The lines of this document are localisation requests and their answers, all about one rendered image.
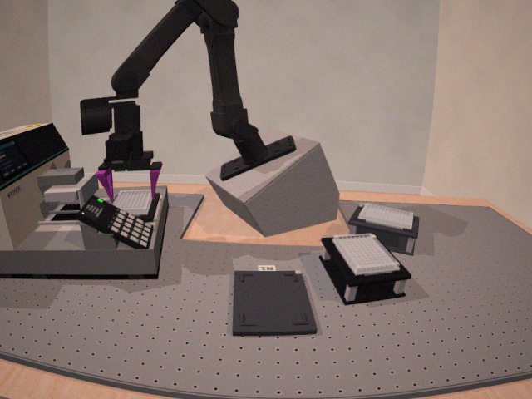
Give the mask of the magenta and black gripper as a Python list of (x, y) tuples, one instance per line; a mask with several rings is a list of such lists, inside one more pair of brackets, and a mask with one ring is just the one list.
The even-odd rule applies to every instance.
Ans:
[[(150, 165), (151, 159), (153, 159), (153, 157), (154, 157), (153, 151), (144, 151), (144, 154), (140, 159), (131, 159), (130, 169), (126, 169), (127, 171), (150, 170), (150, 185), (151, 185), (152, 200), (154, 200), (155, 198), (156, 182), (158, 180), (161, 167), (163, 165), (162, 162), (152, 162), (152, 164)], [(113, 198), (112, 170), (111, 170), (109, 162), (106, 161), (106, 158), (103, 161), (104, 161), (104, 164), (102, 163), (98, 167), (98, 171), (96, 172), (96, 177), (101, 182), (102, 186), (105, 188), (106, 193), (108, 194), (110, 201), (112, 202), (114, 199)]]

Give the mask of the white well plate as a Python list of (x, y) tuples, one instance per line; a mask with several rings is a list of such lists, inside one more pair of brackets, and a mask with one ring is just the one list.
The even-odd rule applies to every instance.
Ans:
[(411, 229), (413, 213), (387, 208), (374, 204), (365, 204), (358, 218), (368, 223), (384, 225), (396, 229)]
[(121, 190), (112, 205), (134, 216), (141, 216), (148, 215), (151, 202), (151, 190)]
[(332, 241), (356, 276), (400, 270), (400, 264), (373, 234), (334, 235)]

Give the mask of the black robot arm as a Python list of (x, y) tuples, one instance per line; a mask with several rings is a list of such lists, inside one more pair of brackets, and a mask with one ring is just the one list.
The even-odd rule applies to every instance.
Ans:
[(220, 179), (228, 180), (296, 150), (291, 135), (264, 145), (258, 128), (249, 124), (239, 93), (234, 53), (238, 18), (239, 8), (232, 0), (177, 0), (112, 76), (111, 86), (116, 96), (81, 100), (82, 135), (110, 132), (114, 108), (114, 128), (123, 131), (123, 135), (112, 133), (105, 141), (106, 161), (111, 170), (130, 169), (131, 159), (140, 159), (144, 151), (143, 131), (128, 134), (140, 129), (140, 105), (135, 101), (109, 101), (139, 98), (139, 89), (151, 70), (193, 22), (204, 34), (209, 55), (213, 130), (217, 135), (233, 139), (243, 157), (223, 164)]

